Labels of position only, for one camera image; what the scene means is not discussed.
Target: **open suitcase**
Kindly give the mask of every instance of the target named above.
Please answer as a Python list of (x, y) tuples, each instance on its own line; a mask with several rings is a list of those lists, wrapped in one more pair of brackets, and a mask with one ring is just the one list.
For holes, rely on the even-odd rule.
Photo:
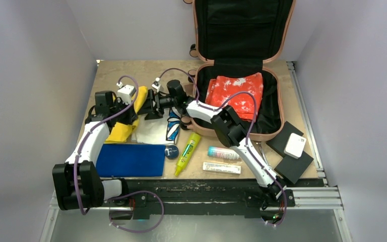
[[(281, 54), (295, 1), (193, 1), (197, 42), (191, 46), (191, 52), (196, 50), (205, 62), (195, 74), (200, 101), (205, 101), (210, 79), (241, 78), (261, 72), (262, 101), (250, 134), (255, 141), (272, 139), (284, 125), (278, 77), (264, 64)], [(216, 136), (209, 123), (196, 118), (191, 122), (198, 134)]]

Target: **beige table surface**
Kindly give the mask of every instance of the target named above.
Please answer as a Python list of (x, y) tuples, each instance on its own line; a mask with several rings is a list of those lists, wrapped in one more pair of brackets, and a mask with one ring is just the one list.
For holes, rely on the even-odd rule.
[[(94, 105), (94, 93), (103, 90), (116, 91), (116, 82), (122, 75), (131, 75), (139, 83), (139, 86), (147, 86), (151, 88), (152, 82), (167, 68), (180, 68), (188, 71), (191, 69), (197, 69), (203, 62), (200, 60), (111, 60), (102, 61), (97, 70), (96, 78), (94, 80), (93, 88), (88, 101), (88, 107), (85, 112), (85, 118), (88, 114), (88, 109)], [(302, 119), (299, 103), (297, 101), (296, 93), (293, 88), (293, 82), (287, 64), (283, 60), (277, 60), (267, 65), (272, 68), (278, 75), (278, 79), (281, 87), (281, 96), (284, 106), (284, 115), (286, 121), (297, 127), (303, 133), (305, 131), (305, 124)], [(178, 79), (182, 84), (188, 84), (187, 76), (178, 71), (169, 71), (161, 79), (161, 83), (166, 90), (166, 82)], [(124, 78), (123, 82), (131, 84), (131, 80)], [(180, 130), (177, 140), (177, 147), (180, 152), (183, 151), (187, 140), (190, 135), (190, 131)], [(226, 161), (222, 159), (212, 158), (207, 156), (209, 146), (223, 147), (223, 145), (217, 140), (217, 138), (202, 137), (195, 152), (192, 154), (192, 158), (189, 161), (186, 169), (181, 172), (179, 177), (174, 176), (177, 160), (165, 159), (164, 174), (160, 178), (190, 178), (190, 179), (210, 179), (210, 178), (254, 178), (252, 172), (248, 169), (247, 165), (239, 161)], [(282, 157), (278, 155), (274, 150), (268, 147), (265, 143), (262, 143), (263, 149), (267, 156), (268, 162), (272, 167), (277, 166)], [(312, 155), (309, 142), (306, 142), (305, 152)], [(203, 171), (203, 162), (215, 162), (225, 164), (235, 164), (241, 166), (241, 174), (226, 174), (216, 173), (210, 171)], [(308, 169), (303, 173), (301, 178), (318, 178), (318, 174), (312, 162)]]

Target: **white towel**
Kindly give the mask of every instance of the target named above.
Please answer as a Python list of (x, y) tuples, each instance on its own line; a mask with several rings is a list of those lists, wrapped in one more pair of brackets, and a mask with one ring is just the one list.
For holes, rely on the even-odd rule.
[(162, 118), (153, 120), (145, 120), (146, 114), (140, 115), (139, 126), (132, 133), (131, 141), (151, 145), (175, 144), (180, 124), (180, 115), (176, 112), (165, 109)]

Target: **folded red shirt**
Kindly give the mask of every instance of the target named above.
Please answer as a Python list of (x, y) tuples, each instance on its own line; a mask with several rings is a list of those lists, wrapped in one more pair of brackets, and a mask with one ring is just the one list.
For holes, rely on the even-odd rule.
[(263, 78), (261, 73), (256, 73), (244, 78), (228, 78), (218, 76), (211, 79), (207, 89), (206, 103), (212, 106), (220, 106), (231, 95), (246, 91), (251, 93), (256, 100), (256, 110), (252, 98), (247, 94), (239, 94), (229, 100), (238, 116), (247, 121), (253, 120), (253, 115), (259, 111), (263, 93)]

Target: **suitcase lid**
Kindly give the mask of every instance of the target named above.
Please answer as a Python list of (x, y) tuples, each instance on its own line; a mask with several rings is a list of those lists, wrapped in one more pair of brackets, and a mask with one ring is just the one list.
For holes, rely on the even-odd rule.
[(283, 49), (296, 0), (194, 0), (199, 58), (260, 59)]

